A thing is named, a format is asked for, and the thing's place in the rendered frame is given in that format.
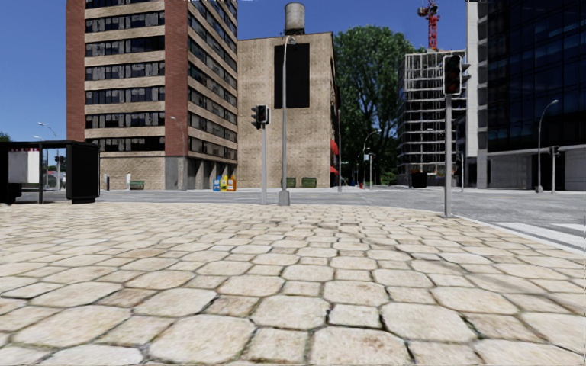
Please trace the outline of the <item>grey street lamp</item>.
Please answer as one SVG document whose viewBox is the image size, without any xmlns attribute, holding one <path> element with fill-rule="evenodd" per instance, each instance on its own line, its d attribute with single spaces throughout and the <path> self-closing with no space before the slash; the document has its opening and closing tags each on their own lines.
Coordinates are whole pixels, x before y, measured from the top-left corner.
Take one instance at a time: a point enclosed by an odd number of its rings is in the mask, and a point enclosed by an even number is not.
<svg viewBox="0 0 586 366">
<path fill-rule="evenodd" d="M 544 109 L 543 112 L 541 114 L 541 117 L 539 119 L 539 126 L 538 126 L 538 148 L 537 148 L 537 185 L 535 188 L 535 192 L 537 194 L 540 194 L 543 192 L 543 187 L 542 187 L 542 183 L 541 183 L 541 131 L 542 131 L 542 123 L 543 123 L 543 118 L 545 116 L 545 113 L 547 112 L 547 110 L 553 106 L 554 104 L 557 104 L 559 102 L 558 99 L 554 99 L 552 100 L 550 103 L 548 103 Z"/>
<path fill-rule="evenodd" d="M 37 122 L 37 124 L 48 128 L 51 131 L 51 133 L 54 135 L 55 139 L 58 140 L 58 136 L 57 136 L 56 132 L 52 129 L 51 126 L 48 126 L 42 122 Z M 61 177 L 60 177 L 60 170 L 61 169 L 60 169 L 60 166 L 61 166 L 60 150 L 57 149 L 56 150 L 56 189 L 58 191 L 60 191 L 60 189 L 61 189 Z"/>
<path fill-rule="evenodd" d="M 365 151 L 366 151 L 366 143 L 367 143 L 369 137 L 372 136 L 375 133 L 381 133 L 381 131 L 382 131 L 381 129 L 374 130 L 371 133 L 369 133 L 367 135 L 367 137 L 365 138 L 364 143 L 363 143 L 363 149 L 362 149 L 362 157 L 363 157 L 362 161 L 365 161 L 366 160 L 366 154 L 365 154 Z M 363 187 L 365 188 L 366 187 L 366 183 L 365 183 L 365 170 L 363 172 L 363 182 L 362 183 L 363 183 Z"/>
<path fill-rule="evenodd" d="M 295 43 L 292 35 L 287 35 L 283 47 L 282 63 L 282 187 L 278 195 L 279 206 L 289 206 L 290 195 L 287 189 L 287 127 L 286 127 L 286 110 L 287 110 L 287 49 L 290 43 Z"/>
</svg>

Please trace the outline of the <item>tan brick building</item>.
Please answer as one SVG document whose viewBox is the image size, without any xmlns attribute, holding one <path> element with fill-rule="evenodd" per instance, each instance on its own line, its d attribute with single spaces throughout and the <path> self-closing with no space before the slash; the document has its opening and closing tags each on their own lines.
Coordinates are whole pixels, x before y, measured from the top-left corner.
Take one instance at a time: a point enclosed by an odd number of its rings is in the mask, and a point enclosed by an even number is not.
<svg viewBox="0 0 586 366">
<path fill-rule="evenodd" d="M 241 188 L 261 183 L 262 131 L 253 125 L 252 108 L 266 104 L 267 175 L 270 187 L 282 183 L 282 63 L 287 35 L 295 43 L 287 49 L 287 177 L 315 177 L 317 188 L 334 185 L 337 177 L 336 66 L 331 32 L 305 31 L 305 6 L 285 6 L 285 29 L 280 37 L 241 40 L 238 43 L 238 159 Z"/>
</svg>

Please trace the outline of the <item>grey pole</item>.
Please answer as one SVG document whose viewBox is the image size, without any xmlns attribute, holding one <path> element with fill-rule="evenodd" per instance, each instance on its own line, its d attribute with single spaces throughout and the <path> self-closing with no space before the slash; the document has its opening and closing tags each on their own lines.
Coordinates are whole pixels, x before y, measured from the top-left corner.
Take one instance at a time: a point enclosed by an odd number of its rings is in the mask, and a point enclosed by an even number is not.
<svg viewBox="0 0 586 366">
<path fill-rule="evenodd" d="M 337 136 L 338 136 L 338 140 L 337 140 L 337 146 L 338 146 L 338 158 L 337 158 L 337 161 L 338 161 L 338 168 L 337 168 L 338 188 L 337 188 L 337 191 L 338 191 L 338 193 L 342 193 L 343 177 L 342 177 L 341 110 L 339 108 L 337 109 L 336 115 L 337 115 L 337 123 L 338 123 L 337 124 L 337 126 L 338 126 L 338 128 L 337 128 L 337 133 L 338 133 L 337 134 Z"/>
</svg>

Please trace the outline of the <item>trees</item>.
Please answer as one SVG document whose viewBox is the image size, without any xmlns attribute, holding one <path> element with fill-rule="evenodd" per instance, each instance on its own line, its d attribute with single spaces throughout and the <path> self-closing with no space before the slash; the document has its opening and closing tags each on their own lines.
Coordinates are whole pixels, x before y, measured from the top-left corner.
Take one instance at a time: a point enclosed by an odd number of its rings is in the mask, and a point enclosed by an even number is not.
<svg viewBox="0 0 586 366">
<path fill-rule="evenodd" d="M 409 53 L 423 53 L 402 34 L 388 27 L 356 26 L 333 39 L 336 83 L 341 95 L 343 174 L 359 180 L 369 173 L 362 160 L 364 148 L 374 153 L 373 178 L 391 178 L 398 172 L 396 137 L 399 66 Z"/>
</svg>

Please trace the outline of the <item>building under construction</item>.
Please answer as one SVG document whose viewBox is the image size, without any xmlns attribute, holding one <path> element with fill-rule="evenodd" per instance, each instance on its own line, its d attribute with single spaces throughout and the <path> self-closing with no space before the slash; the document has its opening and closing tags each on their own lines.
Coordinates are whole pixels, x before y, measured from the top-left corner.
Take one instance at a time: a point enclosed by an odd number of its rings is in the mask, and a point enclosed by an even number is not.
<svg viewBox="0 0 586 366">
<path fill-rule="evenodd" d="M 445 173 L 446 107 L 443 58 L 464 50 L 427 50 L 407 54 L 398 71 L 398 184 L 409 185 L 413 172 L 430 181 Z"/>
</svg>

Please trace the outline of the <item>red brick building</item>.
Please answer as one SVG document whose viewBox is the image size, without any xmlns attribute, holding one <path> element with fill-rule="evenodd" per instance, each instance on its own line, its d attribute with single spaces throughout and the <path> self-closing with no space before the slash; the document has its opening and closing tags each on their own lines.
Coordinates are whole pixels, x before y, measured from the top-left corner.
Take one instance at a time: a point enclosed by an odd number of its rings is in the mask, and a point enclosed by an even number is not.
<svg viewBox="0 0 586 366">
<path fill-rule="evenodd" d="M 207 189 L 237 167 L 237 0 L 66 0 L 66 136 L 103 188 Z"/>
</svg>

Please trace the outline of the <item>black bus shelter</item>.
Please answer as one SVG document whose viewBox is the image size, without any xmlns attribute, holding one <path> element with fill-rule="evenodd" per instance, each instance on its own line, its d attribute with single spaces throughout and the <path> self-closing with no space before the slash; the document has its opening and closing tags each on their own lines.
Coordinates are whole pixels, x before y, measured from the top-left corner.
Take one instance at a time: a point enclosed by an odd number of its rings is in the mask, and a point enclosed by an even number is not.
<svg viewBox="0 0 586 366">
<path fill-rule="evenodd" d="M 13 204 L 22 185 L 37 183 L 43 203 L 43 151 L 66 150 L 66 198 L 73 204 L 92 203 L 100 195 L 100 149 L 73 140 L 0 142 L 0 203 Z"/>
</svg>

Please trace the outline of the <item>red construction crane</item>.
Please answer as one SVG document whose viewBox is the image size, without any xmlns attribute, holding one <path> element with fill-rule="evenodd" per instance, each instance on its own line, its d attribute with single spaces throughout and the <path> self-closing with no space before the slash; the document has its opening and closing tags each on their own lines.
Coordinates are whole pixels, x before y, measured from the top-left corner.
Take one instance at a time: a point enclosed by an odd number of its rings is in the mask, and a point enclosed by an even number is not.
<svg viewBox="0 0 586 366">
<path fill-rule="evenodd" d="M 438 5 L 435 0 L 427 0 L 427 5 L 422 5 L 417 9 L 417 15 L 425 18 L 428 22 L 428 48 L 438 50 L 437 46 L 437 24 L 440 16 L 437 14 Z"/>
</svg>

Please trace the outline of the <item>glass tower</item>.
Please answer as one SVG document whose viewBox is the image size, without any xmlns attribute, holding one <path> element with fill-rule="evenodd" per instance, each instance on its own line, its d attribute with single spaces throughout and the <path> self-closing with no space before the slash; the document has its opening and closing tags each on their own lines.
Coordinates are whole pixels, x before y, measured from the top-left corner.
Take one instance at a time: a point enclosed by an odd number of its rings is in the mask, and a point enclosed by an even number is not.
<svg viewBox="0 0 586 366">
<path fill-rule="evenodd" d="M 466 182 L 476 188 L 586 191 L 586 0 L 466 4 Z"/>
</svg>

